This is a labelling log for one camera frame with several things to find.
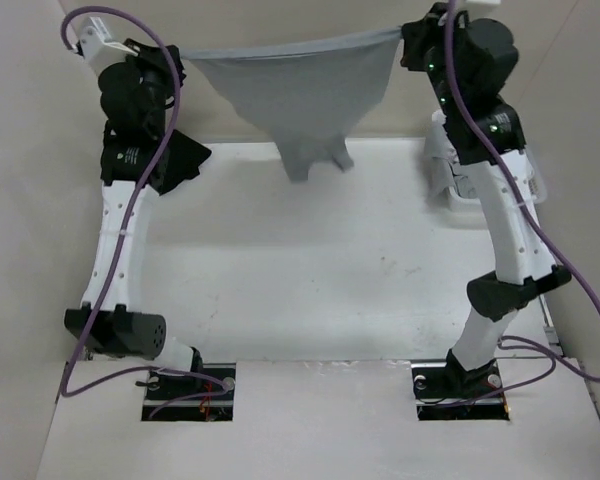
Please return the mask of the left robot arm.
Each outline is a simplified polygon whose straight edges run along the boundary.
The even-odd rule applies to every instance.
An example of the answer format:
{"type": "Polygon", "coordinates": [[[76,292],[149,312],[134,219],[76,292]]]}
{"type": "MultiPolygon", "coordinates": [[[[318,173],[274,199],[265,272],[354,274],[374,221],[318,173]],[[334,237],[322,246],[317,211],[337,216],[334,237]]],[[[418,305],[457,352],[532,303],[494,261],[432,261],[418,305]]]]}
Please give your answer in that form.
{"type": "Polygon", "coordinates": [[[210,150],[168,126],[185,74],[178,49],[82,37],[77,53],[97,75],[106,121],[100,159],[102,217],[91,277],[64,326],[81,349],[134,357],[171,373],[186,399],[204,387],[199,352],[172,337],[160,314],[141,306],[141,270],[154,204],[194,179],[210,150]]]}

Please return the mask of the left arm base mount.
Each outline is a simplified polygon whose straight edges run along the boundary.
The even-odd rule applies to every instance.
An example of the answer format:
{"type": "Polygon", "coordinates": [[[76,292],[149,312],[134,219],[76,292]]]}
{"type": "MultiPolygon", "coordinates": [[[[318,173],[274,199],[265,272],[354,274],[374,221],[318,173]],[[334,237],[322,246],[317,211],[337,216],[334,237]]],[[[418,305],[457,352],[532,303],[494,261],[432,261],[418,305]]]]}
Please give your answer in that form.
{"type": "Polygon", "coordinates": [[[206,364],[202,373],[227,382],[230,389],[209,380],[190,379],[151,371],[136,385],[144,389],[141,420],[144,422],[230,422],[234,413],[237,365],[206,364]]]}

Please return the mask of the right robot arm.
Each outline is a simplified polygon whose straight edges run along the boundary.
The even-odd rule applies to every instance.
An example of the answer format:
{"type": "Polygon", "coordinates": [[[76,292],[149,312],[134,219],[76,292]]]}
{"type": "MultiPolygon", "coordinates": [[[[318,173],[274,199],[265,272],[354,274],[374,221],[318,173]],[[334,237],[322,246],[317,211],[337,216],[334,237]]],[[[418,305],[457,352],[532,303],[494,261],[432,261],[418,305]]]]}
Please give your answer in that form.
{"type": "Polygon", "coordinates": [[[429,392],[467,400],[487,391],[498,341],[519,311],[571,279],[530,226],[532,164],[515,109],[500,91],[519,52],[510,30],[436,2],[402,26],[402,67],[427,74],[461,172],[475,188],[491,237],[494,271],[468,282],[471,311],[429,392]]]}

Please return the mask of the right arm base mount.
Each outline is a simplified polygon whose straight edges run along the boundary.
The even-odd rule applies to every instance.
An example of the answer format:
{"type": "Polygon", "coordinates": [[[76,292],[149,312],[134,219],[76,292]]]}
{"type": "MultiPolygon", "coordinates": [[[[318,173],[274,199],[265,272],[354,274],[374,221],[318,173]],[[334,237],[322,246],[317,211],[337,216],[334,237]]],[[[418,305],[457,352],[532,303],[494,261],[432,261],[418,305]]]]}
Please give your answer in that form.
{"type": "Polygon", "coordinates": [[[485,395],[503,387],[496,362],[463,386],[454,385],[442,362],[411,364],[416,414],[420,421],[508,421],[503,393],[485,395]]]}

